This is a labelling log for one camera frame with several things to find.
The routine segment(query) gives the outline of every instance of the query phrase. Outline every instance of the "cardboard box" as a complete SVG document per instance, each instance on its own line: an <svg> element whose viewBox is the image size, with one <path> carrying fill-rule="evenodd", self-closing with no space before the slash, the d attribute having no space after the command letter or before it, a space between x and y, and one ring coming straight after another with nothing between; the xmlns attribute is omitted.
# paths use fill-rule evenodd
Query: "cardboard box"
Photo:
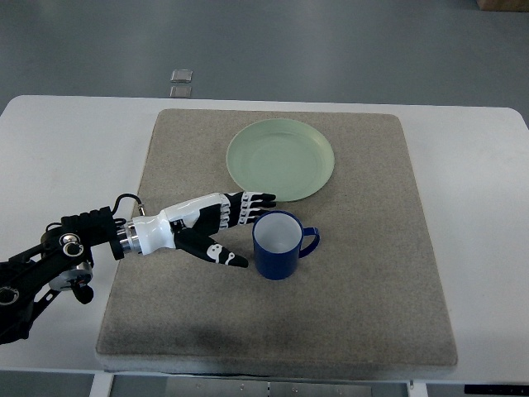
<svg viewBox="0 0 529 397"><path fill-rule="evenodd" d="M529 0L477 0L482 11L529 12Z"/></svg>

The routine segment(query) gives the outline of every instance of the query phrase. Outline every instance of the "white table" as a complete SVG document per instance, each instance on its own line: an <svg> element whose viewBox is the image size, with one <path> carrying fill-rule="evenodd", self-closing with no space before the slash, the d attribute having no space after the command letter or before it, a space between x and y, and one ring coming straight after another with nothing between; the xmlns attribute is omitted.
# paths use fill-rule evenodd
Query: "white table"
<svg viewBox="0 0 529 397"><path fill-rule="evenodd" d="M48 223L135 193L165 108L398 116L459 355L455 370L435 381L529 381L529 131L512 109L18 97L0 117L2 260L38 244ZM130 217L132 206L123 202L118 215ZM61 294L27 341L0 347L0 369L102 369L94 347L117 263L108 245L93 254L93 302Z"/></svg>

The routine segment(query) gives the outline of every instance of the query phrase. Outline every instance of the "green plate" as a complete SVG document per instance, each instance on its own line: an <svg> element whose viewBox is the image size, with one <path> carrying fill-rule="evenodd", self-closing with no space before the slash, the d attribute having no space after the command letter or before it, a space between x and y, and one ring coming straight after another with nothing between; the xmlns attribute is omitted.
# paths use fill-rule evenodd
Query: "green plate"
<svg viewBox="0 0 529 397"><path fill-rule="evenodd" d="M231 140L226 164L246 191L271 193L277 201L304 199L329 180L334 152L315 128L274 118L250 124Z"/></svg>

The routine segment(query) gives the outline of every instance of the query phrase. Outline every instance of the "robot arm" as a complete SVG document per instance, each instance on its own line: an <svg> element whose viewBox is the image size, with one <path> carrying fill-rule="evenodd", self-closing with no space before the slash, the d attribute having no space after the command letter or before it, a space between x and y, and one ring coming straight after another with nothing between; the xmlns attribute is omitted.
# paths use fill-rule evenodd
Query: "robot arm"
<svg viewBox="0 0 529 397"><path fill-rule="evenodd" d="M115 219L120 200L132 197L141 215L129 222ZM41 243L0 262L0 344L27 339L36 318L64 290L72 290L82 304L92 300L91 248L108 242L116 260L128 251L148 255L161 247L183 249L205 261L247 267L248 261L209 236L235 225L254 222L275 196L254 192L209 194L176 204L154 217L143 213L143 204L132 194L118 197L109 207L62 217L46 228ZM48 291L38 302L36 294Z"/></svg>

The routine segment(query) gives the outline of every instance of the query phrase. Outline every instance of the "robotic thumb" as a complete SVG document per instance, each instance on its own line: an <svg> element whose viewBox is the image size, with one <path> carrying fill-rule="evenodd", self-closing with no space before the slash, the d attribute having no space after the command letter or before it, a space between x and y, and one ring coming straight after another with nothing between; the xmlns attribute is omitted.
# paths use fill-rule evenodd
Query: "robotic thumb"
<svg viewBox="0 0 529 397"><path fill-rule="evenodd" d="M227 250L218 242L186 227L174 231L174 245L204 261L248 267L248 260Z"/></svg>

